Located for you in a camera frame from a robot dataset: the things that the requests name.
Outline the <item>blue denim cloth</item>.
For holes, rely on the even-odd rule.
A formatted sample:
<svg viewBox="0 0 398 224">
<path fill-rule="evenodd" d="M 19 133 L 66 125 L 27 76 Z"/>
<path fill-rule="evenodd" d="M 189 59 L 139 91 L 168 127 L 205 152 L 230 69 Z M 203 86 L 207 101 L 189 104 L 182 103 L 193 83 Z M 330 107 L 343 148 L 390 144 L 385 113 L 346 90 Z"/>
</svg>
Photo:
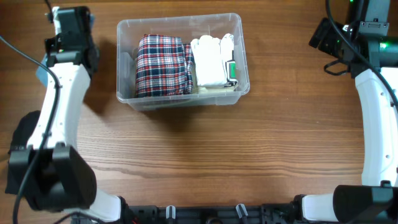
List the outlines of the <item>blue denim cloth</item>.
<svg viewBox="0 0 398 224">
<path fill-rule="evenodd" d="M 94 23 L 95 23 L 95 15 L 91 14 L 90 15 L 90 29 L 93 28 Z M 46 88 L 47 82 L 48 82 L 47 72 L 42 67 L 38 67 L 38 69 L 36 70 L 35 76 L 41 82 L 41 84 Z"/>
</svg>

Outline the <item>red plaid shirt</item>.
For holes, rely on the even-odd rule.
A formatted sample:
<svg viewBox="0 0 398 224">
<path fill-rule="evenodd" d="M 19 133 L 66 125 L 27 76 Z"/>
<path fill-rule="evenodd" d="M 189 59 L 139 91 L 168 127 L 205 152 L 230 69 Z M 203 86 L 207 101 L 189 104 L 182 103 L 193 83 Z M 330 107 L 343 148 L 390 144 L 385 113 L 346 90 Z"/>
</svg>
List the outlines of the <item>red plaid shirt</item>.
<svg viewBox="0 0 398 224">
<path fill-rule="evenodd" d="M 191 45 L 179 37 L 146 34 L 139 41 L 136 96 L 189 95 L 193 92 Z"/>
</svg>

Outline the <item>cream cloth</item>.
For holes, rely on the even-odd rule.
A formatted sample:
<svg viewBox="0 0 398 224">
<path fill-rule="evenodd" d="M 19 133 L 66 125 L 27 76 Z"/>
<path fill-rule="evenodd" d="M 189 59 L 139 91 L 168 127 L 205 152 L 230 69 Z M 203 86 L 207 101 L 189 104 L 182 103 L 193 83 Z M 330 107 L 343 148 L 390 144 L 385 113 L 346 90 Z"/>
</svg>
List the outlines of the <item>cream cloth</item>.
<svg viewBox="0 0 398 224">
<path fill-rule="evenodd" d="M 132 93 L 136 101 L 150 100 L 190 100 L 199 96 L 209 97 L 234 91 L 229 88 L 205 88 L 196 83 L 192 61 L 177 62 L 170 65 L 144 65 L 136 63 Z"/>
</svg>

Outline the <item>white t-shirt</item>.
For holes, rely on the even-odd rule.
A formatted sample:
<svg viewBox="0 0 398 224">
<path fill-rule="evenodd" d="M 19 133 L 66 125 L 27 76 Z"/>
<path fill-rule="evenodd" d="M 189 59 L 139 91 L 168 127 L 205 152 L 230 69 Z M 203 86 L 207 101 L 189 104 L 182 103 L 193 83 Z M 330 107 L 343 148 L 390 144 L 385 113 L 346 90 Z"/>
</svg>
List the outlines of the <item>white t-shirt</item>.
<svg viewBox="0 0 398 224">
<path fill-rule="evenodd" d="M 236 86 L 234 35 L 227 33 L 221 39 L 203 35 L 190 42 L 199 87 L 229 88 Z"/>
</svg>

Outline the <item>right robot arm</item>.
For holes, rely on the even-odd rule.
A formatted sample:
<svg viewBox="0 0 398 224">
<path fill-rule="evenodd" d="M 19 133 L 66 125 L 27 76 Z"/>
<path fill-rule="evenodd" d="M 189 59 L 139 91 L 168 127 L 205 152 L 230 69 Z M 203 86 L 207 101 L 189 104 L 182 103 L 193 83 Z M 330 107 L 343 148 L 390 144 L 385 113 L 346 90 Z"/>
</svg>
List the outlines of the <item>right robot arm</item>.
<svg viewBox="0 0 398 224">
<path fill-rule="evenodd" d="M 327 15 L 310 39 L 311 47 L 345 64 L 355 81 L 364 165 L 360 185 L 295 197 L 298 222 L 397 222 L 397 38 L 388 35 L 389 7 L 389 1 L 351 1 L 344 24 Z"/>
</svg>

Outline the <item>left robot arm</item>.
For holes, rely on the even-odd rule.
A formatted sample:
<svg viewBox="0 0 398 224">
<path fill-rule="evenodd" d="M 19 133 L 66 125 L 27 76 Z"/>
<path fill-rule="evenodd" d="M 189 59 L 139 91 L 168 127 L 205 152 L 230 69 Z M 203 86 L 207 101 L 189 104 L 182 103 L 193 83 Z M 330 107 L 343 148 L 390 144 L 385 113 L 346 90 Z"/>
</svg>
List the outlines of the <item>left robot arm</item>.
<svg viewBox="0 0 398 224">
<path fill-rule="evenodd" d="M 98 188 L 76 146 L 80 109 L 99 62 L 93 17 L 85 6 L 53 7 L 49 19 L 55 36 L 45 40 L 40 63 L 47 75 L 46 94 L 27 142 L 11 151 L 6 191 L 36 211 L 122 223 L 125 202 Z"/>
</svg>

